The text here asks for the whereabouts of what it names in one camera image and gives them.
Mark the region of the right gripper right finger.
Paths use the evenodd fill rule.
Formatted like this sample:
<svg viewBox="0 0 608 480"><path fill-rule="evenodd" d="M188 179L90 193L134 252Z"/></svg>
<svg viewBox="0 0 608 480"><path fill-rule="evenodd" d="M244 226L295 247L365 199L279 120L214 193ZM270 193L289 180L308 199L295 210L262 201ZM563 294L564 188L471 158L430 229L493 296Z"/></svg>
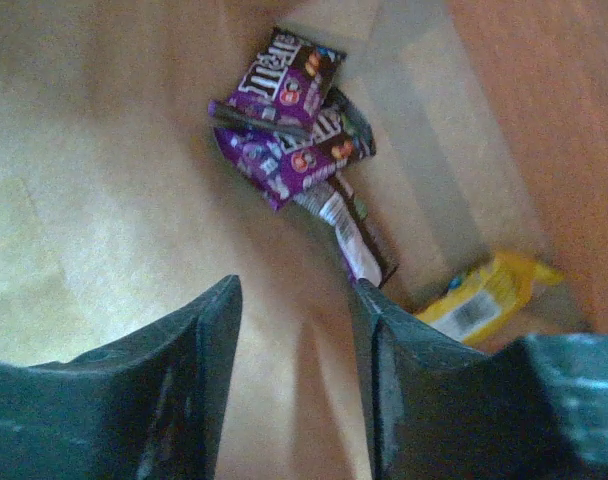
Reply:
<svg viewBox="0 0 608 480"><path fill-rule="evenodd" d="M488 355L367 280L353 332L376 479L608 479L608 335L528 335Z"/></svg>

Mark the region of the red paper bag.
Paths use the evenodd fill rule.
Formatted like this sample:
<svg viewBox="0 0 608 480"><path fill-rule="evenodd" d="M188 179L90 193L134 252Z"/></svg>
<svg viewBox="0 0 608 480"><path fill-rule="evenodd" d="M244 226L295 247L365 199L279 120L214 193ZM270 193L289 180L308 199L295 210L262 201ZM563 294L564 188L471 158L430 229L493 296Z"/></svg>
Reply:
<svg viewBox="0 0 608 480"><path fill-rule="evenodd" d="M564 280L462 344L608 335L608 1L0 1L0 362L70 362L235 275L211 479L376 479L363 279L223 156L213 129L248 127L208 114L274 27L347 54L331 88L376 153L337 172L399 262L390 301L415 317L514 251Z"/></svg>

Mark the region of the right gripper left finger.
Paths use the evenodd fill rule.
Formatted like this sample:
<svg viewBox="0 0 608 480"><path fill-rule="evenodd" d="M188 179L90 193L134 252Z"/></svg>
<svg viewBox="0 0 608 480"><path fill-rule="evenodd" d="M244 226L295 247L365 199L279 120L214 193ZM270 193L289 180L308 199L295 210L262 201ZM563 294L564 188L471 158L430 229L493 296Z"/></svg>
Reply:
<svg viewBox="0 0 608 480"><path fill-rule="evenodd" d="M242 299L229 275L70 362L0 362L0 479L213 478Z"/></svg>

